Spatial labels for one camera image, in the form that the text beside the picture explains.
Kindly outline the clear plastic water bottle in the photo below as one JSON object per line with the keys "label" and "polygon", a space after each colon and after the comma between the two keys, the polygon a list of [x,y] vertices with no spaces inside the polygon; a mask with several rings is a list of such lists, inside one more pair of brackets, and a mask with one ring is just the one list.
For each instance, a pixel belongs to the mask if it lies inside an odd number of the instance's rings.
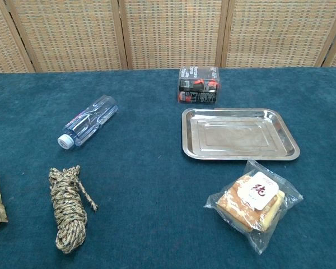
{"label": "clear plastic water bottle", "polygon": [[58,144],[66,150],[81,146],[117,111],[113,97],[101,96],[64,126],[63,134],[57,139]]}

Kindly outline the stainless steel tray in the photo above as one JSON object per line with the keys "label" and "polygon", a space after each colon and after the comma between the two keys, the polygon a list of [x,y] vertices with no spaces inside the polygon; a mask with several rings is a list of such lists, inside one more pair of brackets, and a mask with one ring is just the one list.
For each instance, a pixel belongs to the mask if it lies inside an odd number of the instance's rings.
{"label": "stainless steel tray", "polygon": [[291,161],[300,155],[283,118],[267,108],[189,108],[181,129],[183,151],[198,160]]}

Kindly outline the bagged sandwich snack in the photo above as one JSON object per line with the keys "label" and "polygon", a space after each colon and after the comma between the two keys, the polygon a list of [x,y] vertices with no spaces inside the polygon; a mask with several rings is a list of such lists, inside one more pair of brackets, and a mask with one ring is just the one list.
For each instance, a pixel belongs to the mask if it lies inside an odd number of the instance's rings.
{"label": "bagged sandwich snack", "polygon": [[303,199],[287,179],[248,160],[243,175],[208,196],[204,206],[214,209],[262,254],[280,219]]}

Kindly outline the woven rattan folding screen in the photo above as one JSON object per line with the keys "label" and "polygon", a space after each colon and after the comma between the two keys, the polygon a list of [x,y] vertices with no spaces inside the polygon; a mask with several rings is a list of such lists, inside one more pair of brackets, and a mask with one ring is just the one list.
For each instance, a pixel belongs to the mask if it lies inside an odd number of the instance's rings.
{"label": "woven rattan folding screen", "polygon": [[336,0],[0,0],[0,73],[336,67]]}

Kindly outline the clear box with black print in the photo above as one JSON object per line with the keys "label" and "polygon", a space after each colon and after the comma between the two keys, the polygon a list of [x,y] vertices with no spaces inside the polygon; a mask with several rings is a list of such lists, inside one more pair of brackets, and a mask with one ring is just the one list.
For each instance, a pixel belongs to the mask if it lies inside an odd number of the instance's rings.
{"label": "clear box with black print", "polygon": [[214,104],[220,91],[220,74],[216,66],[182,66],[178,79],[178,102]]}

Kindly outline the blue velvet tablecloth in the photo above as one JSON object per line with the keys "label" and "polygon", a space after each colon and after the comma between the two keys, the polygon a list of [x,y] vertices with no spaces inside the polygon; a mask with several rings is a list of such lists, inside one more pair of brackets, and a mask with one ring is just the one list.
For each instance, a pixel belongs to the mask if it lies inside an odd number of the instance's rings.
{"label": "blue velvet tablecloth", "polygon": [[[220,71],[216,107],[277,111],[301,151],[264,162],[304,199],[263,254],[204,207],[245,163],[184,154],[178,75],[0,74],[0,269],[336,269],[336,68]],[[118,111],[62,148],[64,126],[103,95]]]}

